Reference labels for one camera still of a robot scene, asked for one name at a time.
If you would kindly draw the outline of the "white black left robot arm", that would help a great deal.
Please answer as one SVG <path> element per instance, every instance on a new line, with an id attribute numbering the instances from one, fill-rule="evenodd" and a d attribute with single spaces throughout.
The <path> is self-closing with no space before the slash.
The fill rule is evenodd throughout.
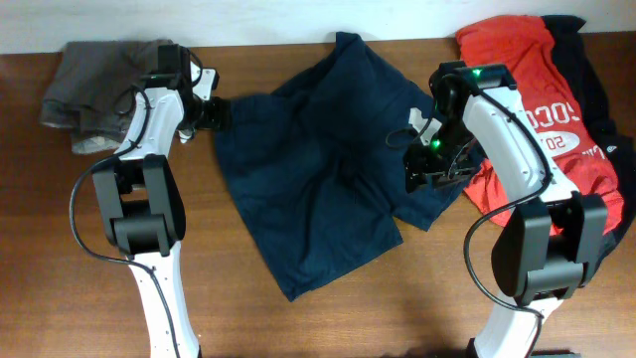
<path id="1" fill-rule="evenodd" d="M 196 129 L 219 130 L 227 121 L 213 95 L 217 71 L 193 71 L 189 81 L 179 72 L 143 77 L 122 144 L 91 171 L 106 237 L 135 279 L 153 357 L 202 354 L 181 279 L 185 208 L 168 156 L 175 139 L 187 142 Z"/>

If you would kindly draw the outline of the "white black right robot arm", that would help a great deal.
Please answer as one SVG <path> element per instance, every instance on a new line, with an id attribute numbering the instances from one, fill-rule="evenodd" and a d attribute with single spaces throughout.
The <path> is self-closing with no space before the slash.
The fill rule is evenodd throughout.
<path id="1" fill-rule="evenodd" d="M 477 288 L 493 303 L 485 326 L 467 344 L 468 357 L 533 357 L 547 318 L 595 276 L 608 209 L 583 194 L 559 169 L 530 124 L 517 82 L 502 64 L 439 65 L 429 78 L 435 129 L 420 129 L 403 157 L 405 188 L 442 188 L 475 174 L 469 153 L 480 146 L 506 202 L 478 219 L 464 239 L 469 264 L 477 229 L 503 213 L 510 219 L 493 246 L 498 292 Z"/>

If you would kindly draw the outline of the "navy blue shorts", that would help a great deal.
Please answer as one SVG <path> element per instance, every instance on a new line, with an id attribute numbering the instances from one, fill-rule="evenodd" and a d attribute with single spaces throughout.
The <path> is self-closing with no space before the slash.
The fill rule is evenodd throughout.
<path id="1" fill-rule="evenodd" d="M 464 184 L 408 193 L 387 135 L 432 100 L 354 33 L 270 93 L 236 98 L 215 150 L 238 212 L 288 299 L 427 230 Z"/>

